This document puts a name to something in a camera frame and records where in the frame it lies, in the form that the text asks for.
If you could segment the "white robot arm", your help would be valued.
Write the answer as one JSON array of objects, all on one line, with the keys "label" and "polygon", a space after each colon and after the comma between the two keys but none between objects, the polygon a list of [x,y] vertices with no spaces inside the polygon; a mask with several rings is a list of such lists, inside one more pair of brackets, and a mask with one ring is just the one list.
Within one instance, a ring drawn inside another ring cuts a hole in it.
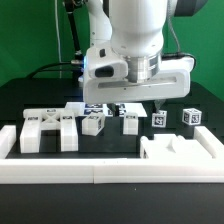
[{"label": "white robot arm", "polygon": [[182,98],[190,91],[193,56],[164,54],[162,30],[172,17],[195,15],[208,0],[63,0],[70,25],[86,6],[90,48],[82,53],[83,100],[88,104]]}]

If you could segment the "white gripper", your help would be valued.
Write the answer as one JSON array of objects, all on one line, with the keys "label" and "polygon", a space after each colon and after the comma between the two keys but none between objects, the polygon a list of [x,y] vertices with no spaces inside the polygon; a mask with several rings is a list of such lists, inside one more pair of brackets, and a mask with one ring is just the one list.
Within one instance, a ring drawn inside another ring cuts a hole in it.
[{"label": "white gripper", "polygon": [[190,72],[195,60],[189,55],[168,55],[164,60],[124,58],[101,45],[87,51],[84,59],[83,99],[86,103],[113,103],[113,116],[120,116],[118,102],[154,101],[159,112],[162,99],[181,98],[190,91]]}]

